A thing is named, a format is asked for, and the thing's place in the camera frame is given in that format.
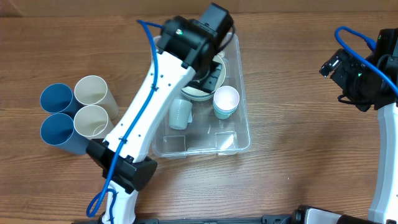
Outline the tall dark blue cup upper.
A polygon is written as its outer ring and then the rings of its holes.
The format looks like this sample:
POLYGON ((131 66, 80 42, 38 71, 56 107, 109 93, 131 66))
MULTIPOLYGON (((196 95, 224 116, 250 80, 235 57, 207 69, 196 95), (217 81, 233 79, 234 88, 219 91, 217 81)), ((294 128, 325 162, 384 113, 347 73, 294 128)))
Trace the tall dark blue cup upper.
POLYGON ((42 109, 50 114, 63 113, 74 118, 83 105, 76 99, 72 89, 63 83, 49 85, 40 96, 42 109))

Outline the small light blue cup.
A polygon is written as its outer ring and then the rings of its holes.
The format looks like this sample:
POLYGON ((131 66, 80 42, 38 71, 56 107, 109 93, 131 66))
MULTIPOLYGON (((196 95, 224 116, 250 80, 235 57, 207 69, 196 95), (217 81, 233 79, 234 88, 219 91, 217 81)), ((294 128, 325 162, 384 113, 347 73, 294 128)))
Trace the small light blue cup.
POLYGON ((227 119, 236 111, 236 108, 227 111, 221 110, 215 104, 213 105, 213 107, 215 116, 219 119, 227 119))

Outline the tall dark blue cup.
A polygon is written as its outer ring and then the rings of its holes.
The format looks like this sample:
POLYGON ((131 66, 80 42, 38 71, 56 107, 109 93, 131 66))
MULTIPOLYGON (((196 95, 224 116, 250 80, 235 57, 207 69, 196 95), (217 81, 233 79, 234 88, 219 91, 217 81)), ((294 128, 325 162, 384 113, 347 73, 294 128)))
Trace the tall dark blue cup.
POLYGON ((74 118, 83 105, 76 99, 72 89, 63 83, 49 85, 40 96, 42 109, 50 114, 63 113, 74 118))
POLYGON ((40 137, 46 144, 76 155, 86 154, 89 143, 77 132, 72 118, 63 113, 52 114, 42 123, 40 137))

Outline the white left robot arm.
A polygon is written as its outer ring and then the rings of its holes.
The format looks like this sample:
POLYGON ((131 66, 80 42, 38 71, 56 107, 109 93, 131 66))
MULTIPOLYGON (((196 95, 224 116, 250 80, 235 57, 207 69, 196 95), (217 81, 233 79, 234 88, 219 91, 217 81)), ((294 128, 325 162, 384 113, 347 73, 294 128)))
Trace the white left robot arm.
POLYGON ((102 168, 105 183, 86 209, 93 217, 103 199, 106 210, 99 223, 134 223, 137 195, 150 181, 157 167, 147 156, 152 137, 180 90, 202 85, 213 57, 225 48, 228 31, 234 30, 230 16, 201 16, 198 20, 176 16, 160 26, 155 42, 145 30, 152 52, 147 76, 116 127, 103 139, 93 139, 87 154, 102 168))

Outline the tall dark blue cup lower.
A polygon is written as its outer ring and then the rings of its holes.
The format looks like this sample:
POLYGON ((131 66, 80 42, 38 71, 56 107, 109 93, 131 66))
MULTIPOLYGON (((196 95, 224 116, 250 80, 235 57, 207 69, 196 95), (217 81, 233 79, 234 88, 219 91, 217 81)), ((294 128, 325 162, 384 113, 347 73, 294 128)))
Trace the tall dark blue cup lower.
POLYGON ((40 137, 46 144, 76 155, 86 154, 89 143, 77 132, 72 118, 63 113, 52 114, 42 123, 40 137))

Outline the beige bowl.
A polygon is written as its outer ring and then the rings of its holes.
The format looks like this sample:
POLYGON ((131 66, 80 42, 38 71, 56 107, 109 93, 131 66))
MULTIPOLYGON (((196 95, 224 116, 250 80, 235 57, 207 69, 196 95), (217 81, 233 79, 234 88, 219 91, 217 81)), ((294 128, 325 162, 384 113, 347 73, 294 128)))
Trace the beige bowl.
MULTIPOLYGON (((218 79, 215 85, 215 89, 212 91, 212 93, 215 93, 215 91, 222 86, 225 77, 226 77, 226 66, 224 61, 221 59, 221 57, 219 55, 216 55, 213 57, 213 63, 218 63, 219 65, 217 67, 215 67, 213 70, 215 70, 216 74, 218 74, 218 79)), ((183 90, 185 91, 189 91, 195 89, 193 87, 187 86, 185 88, 183 88, 183 90)))

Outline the blue-rimmed bowl underneath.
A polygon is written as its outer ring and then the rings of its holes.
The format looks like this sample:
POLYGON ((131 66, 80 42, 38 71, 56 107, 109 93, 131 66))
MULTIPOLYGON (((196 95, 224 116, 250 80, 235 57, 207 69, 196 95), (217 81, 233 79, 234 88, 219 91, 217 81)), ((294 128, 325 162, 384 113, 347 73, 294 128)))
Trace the blue-rimmed bowl underneath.
POLYGON ((189 91, 181 90, 182 95, 192 101, 206 101, 210 100, 214 93, 205 93, 200 90, 192 89, 189 91))

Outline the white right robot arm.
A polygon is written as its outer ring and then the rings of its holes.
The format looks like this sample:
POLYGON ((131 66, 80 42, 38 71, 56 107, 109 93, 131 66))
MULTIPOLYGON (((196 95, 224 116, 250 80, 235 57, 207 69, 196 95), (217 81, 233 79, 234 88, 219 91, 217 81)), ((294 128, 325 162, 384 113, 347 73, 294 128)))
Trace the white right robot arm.
POLYGON ((374 197, 368 220, 397 223, 397 29, 380 30, 376 40, 341 26, 335 30, 341 45, 320 69, 341 89, 340 103, 353 105, 362 112, 377 111, 380 153, 374 197), (365 41, 371 54, 364 58, 340 37, 347 31, 365 41))

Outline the clear plastic storage bin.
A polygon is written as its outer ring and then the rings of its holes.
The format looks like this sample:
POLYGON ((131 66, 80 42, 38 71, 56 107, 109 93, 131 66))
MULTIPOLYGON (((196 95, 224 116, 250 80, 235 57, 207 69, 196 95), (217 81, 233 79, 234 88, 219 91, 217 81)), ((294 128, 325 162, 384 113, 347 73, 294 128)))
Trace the clear plastic storage bin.
POLYGON ((186 129, 176 130, 169 126, 169 117, 160 123, 152 141, 156 156, 169 159, 200 154, 233 155, 245 151, 251 143, 244 76, 238 36, 227 33, 224 42, 228 46, 218 55, 226 66, 226 77, 222 86, 234 87, 240 101, 236 111, 227 119, 215 116, 213 98, 206 101, 192 101, 192 112, 186 129))

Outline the tall beige cup lower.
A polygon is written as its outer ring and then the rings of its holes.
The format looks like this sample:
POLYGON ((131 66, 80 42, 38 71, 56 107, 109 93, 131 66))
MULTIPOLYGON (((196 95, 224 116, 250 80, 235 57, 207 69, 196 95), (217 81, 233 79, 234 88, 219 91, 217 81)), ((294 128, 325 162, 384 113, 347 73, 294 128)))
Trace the tall beige cup lower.
POLYGON ((98 105, 82 107, 73 124, 76 131, 87 139, 103 139, 114 129, 108 113, 98 105))

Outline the tall beige cup upper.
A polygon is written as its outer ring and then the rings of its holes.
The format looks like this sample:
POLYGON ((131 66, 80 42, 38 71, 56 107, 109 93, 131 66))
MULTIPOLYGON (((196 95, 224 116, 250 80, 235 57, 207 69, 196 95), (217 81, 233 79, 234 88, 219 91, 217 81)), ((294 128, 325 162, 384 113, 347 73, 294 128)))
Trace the tall beige cup upper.
POLYGON ((75 98, 83 105, 103 107, 110 119, 119 114, 119 107, 106 81, 96 75, 88 75, 77 82, 74 88, 75 98))

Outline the small pink cup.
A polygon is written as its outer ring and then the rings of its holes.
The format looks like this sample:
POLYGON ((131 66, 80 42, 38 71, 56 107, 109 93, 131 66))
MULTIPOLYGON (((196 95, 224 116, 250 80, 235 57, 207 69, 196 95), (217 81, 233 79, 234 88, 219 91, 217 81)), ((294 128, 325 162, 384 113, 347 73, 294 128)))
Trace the small pink cup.
POLYGON ((238 107, 239 101, 240 95, 232 86, 222 86, 213 95, 215 108, 225 113, 234 111, 238 107))

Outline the small grey cup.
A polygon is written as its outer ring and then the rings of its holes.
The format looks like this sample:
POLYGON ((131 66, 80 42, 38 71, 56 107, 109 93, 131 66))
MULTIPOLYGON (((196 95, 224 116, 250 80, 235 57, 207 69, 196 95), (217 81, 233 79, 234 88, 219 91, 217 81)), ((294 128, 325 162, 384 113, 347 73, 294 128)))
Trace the small grey cup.
POLYGON ((174 99, 169 109, 169 126, 172 129, 186 129, 193 104, 188 100, 174 99))

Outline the tall beige cup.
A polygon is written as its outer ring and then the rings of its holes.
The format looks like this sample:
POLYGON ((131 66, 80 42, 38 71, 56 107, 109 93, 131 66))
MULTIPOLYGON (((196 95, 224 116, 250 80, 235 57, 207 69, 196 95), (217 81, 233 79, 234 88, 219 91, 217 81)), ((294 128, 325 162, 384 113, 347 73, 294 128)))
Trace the tall beige cup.
POLYGON ((108 113, 98 105, 82 107, 73 124, 76 131, 87 139, 103 139, 114 129, 108 113))
POLYGON ((88 75, 77 82, 74 88, 75 98, 83 105, 103 107, 110 119, 119 114, 119 107, 106 81, 96 75, 88 75))

